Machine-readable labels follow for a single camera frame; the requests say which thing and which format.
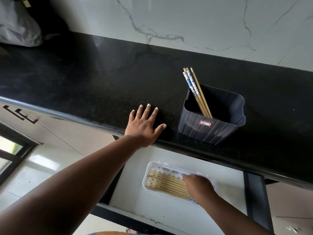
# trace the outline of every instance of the window frame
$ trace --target window frame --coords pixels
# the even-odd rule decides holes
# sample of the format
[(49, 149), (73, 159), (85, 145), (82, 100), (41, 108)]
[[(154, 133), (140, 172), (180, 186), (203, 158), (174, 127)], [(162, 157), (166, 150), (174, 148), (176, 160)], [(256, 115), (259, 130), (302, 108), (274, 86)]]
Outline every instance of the window frame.
[(12, 127), (0, 121), (0, 136), (17, 143), (22, 146), (16, 154), (8, 153), (0, 149), (0, 158), (11, 161), (3, 170), (0, 171), (0, 186), (13, 173), (13, 171), (20, 165), (20, 163), (30, 154), (30, 152), (39, 145), (38, 142), (21, 134)]

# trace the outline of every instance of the cabinet handle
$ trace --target cabinet handle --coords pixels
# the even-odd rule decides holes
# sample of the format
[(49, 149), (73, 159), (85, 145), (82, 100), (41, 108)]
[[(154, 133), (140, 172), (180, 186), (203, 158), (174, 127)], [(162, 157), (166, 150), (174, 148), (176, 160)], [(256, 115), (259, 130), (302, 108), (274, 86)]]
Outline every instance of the cabinet handle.
[(14, 114), (17, 118), (24, 120), (24, 118), (20, 117), (19, 115), (15, 114), (12, 110), (10, 110), (9, 106), (5, 105), (3, 108), (9, 111), (10, 113)]
[(22, 109), (17, 109), (15, 112), (18, 113), (19, 115), (23, 116), (25, 119), (27, 119), (29, 122), (31, 122), (31, 123), (33, 123), (33, 124), (35, 124), (35, 123), (38, 121), (38, 119), (36, 119), (36, 120), (34, 120), (34, 121), (30, 120), (26, 115), (23, 115), (23, 114), (21, 113), (21, 110), (22, 110)]
[(18, 113), (19, 115), (21, 115), (21, 116), (22, 116), (22, 117), (21, 117), (21, 116), (15, 114), (12, 110), (10, 110), (8, 105), (5, 105), (3, 108), (6, 109), (7, 111), (9, 111), (10, 113), (14, 114), (17, 118), (19, 118), (19, 119), (21, 119), (21, 120), (27, 119), (29, 122), (31, 122), (31, 123), (33, 123), (33, 124), (35, 124), (35, 123), (38, 121), (38, 119), (32, 121), (32, 120), (30, 120), (26, 115), (23, 115), (23, 114), (21, 113), (21, 110), (22, 110), (22, 109), (17, 109), (17, 110), (15, 111), (16, 113)]

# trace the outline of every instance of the hand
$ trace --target hand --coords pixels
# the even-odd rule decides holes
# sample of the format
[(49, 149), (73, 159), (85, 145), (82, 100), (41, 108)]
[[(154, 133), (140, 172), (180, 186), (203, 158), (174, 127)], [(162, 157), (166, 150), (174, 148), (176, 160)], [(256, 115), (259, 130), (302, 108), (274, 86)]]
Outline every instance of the hand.
[(182, 180), (186, 183), (190, 196), (201, 206), (212, 195), (217, 195), (212, 183), (203, 176), (183, 175)]
[(155, 130), (153, 130), (152, 126), (156, 119), (156, 115), (158, 113), (158, 108), (156, 107), (148, 119), (148, 115), (150, 112), (151, 105), (148, 104), (146, 110), (142, 113), (143, 105), (140, 105), (136, 117), (135, 110), (131, 111), (129, 115), (128, 125), (125, 130), (125, 135), (131, 135), (138, 139), (138, 143), (140, 147), (147, 147), (151, 145), (156, 139), (159, 137), (161, 132), (166, 128), (166, 124), (159, 125)]

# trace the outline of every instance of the dark gray plastic container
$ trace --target dark gray plastic container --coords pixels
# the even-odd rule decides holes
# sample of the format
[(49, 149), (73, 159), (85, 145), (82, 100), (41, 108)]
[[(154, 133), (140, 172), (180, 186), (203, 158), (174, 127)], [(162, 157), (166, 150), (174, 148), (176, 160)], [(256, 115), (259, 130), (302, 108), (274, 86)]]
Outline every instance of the dark gray plastic container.
[(200, 86), (213, 119), (202, 115), (189, 89), (180, 116), (178, 131), (191, 138), (216, 145), (245, 124), (245, 99), (233, 92)]

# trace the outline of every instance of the black granite countertop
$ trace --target black granite countertop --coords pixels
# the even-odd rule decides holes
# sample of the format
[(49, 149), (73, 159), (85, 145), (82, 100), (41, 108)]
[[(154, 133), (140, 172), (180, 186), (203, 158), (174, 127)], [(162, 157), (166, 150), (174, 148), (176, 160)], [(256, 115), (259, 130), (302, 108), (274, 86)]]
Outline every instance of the black granite countertop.
[[(157, 146), (313, 187), (313, 73), (74, 33), (37, 48), (0, 45), (0, 96), (56, 110), (121, 135), (140, 104), (168, 125)], [(245, 98), (246, 124), (220, 145), (178, 132), (188, 90), (199, 82)]]

